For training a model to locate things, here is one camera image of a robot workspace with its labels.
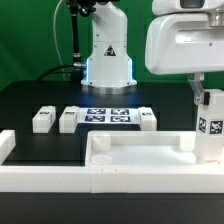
white cube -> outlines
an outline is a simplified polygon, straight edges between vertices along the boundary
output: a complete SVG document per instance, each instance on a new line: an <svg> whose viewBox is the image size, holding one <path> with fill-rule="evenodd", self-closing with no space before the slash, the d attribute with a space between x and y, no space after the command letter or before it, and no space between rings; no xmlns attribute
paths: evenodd
<svg viewBox="0 0 224 224"><path fill-rule="evenodd" d="M59 119L60 133L74 133L77 126L79 107L66 107Z"/></svg>
<svg viewBox="0 0 224 224"><path fill-rule="evenodd" d="M156 131L157 120L150 107L138 108L142 131Z"/></svg>
<svg viewBox="0 0 224 224"><path fill-rule="evenodd" d="M33 133L48 133L56 119L54 106L43 106L33 118Z"/></svg>

white block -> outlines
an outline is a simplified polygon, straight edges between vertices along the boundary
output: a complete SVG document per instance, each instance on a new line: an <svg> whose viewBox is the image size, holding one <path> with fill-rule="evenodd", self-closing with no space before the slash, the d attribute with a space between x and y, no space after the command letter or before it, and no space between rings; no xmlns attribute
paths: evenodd
<svg viewBox="0 0 224 224"><path fill-rule="evenodd" d="M0 133L0 165L5 161L15 145L15 131L4 130Z"/></svg>
<svg viewBox="0 0 224 224"><path fill-rule="evenodd" d="M125 166L91 168L92 193L127 193L128 172Z"/></svg>
<svg viewBox="0 0 224 224"><path fill-rule="evenodd" d="M198 161L219 162L224 145L224 91L209 90L208 106L198 107L194 153Z"/></svg>
<svg viewBox="0 0 224 224"><path fill-rule="evenodd" d="M157 120L150 107L138 108L142 131L156 131Z"/></svg>
<svg viewBox="0 0 224 224"><path fill-rule="evenodd" d="M79 107L66 107L59 119L60 133L74 133L77 126Z"/></svg>
<svg viewBox="0 0 224 224"><path fill-rule="evenodd" d="M111 136L108 133L101 133L93 136L93 149L98 152L106 152L111 148Z"/></svg>
<svg viewBox="0 0 224 224"><path fill-rule="evenodd" d="M33 133L48 133L56 119L54 106L43 106L33 118Z"/></svg>

black cable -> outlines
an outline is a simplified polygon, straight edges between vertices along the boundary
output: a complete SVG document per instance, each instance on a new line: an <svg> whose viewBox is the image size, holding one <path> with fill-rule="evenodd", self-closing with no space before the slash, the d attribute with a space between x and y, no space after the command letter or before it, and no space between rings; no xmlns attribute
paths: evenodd
<svg viewBox="0 0 224 224"><path fill-rule="evenodd" d="M74 65L60 65L55 68L49 69L48 71L44 72L39 78L37 78L37 81L41 81L43 78L45 78L48 75L51 75L51 73L54 73L55 71L63 68L74 68Z"/></svg>

white plastic part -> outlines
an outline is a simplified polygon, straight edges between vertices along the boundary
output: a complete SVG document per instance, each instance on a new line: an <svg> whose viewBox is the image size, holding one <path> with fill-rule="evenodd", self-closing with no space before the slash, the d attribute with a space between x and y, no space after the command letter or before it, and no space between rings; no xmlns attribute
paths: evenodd
<svg viewBox="0 0 224 224"><path fill-rule="evenodd" d="M56 119L54 106L43 106L33 118L33 133L48 133Z"/></svg>
<svg viewBox="0 0 224 224"><path fill-rule="evenodd" d="M140 117L140 127L142 131L156 131L157 120L156 117L149 107L138 108Z"/></svg>
<svg viewBox="0 0 224 224"><path fill-rule="evenodd" d="M195 133L183 133L180 135L180 150L193 151L195 147Z"/></svg>
<svg viewBox="0 0 224 224"><path fill-rule="evenodd" d="M96 4L93 13L93 52L83 85L123 88L135 85L132 60L127 55L127 17L111 2Z"/></svg>
<svg viewBox="0 0 224 224"><path fill-rule="evenodd" d="M74 133L77 126L77 113L79 107L66 107L59 119L60 133Z"/></svg>
<svg viewBox="0 0 224 224"><path fill-rule="evenodd" d="M102 153L92 141L103 132L90 132L86 166L92 193L219 193L224 165L198 165L192 151L195 132L106 132L111 149ZM190 142L185 151L183 142ZM95 158L103 158L95 163Z"/></svg>
<svg viewBox="0 0 224 224"><path fill-rule="evenodd" d="M107 133L93 137L93 149L99 152L109 151L111 147L111 136Z"/></svg>
<svg viewBox="0 0 224 224"><path fill-rule="evenodd" d="M223 51L223 27L210 27L207 14L174 14L151 23L145 63L163 75L223 71Z"/></svg>
<svg viewBox="0 0 224 224"><path fill-rule="evenodd" d="M15 131L4 130L0 133L0 165L16 146Z"/></svg>
<svg viewBox="0 0 224 224"><path fill-rule="evenodd" d="M209 106L198 107L194 152L202 162L220 162L224 146L224 92L209 92Z"/></svg>
<svg viewBox="0 0 224 224"><path fill-rule="evenodd" d="M224 0L205 0L201 8L182 8L180 0L154 0L152 11L155 15L165 15L180 12L209 12L224 5Z"/></svg>
<svg viewBox="0 0 224 224"><path fill-rule="evenodd" d="M1 192L91 192L85 167L1 166Z"/></svg>

warning label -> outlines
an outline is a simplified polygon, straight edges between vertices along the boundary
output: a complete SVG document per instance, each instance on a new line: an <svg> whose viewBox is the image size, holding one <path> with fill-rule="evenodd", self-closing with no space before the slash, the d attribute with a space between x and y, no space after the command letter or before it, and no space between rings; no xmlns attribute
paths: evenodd
<svg viewBox="0 0 224 224"><path fill-rule="evenodd" d="M116 56L112 45L109 46L109 48L107 49L107 51L104 54L104 56L114 56L114 57Z"/></svg>

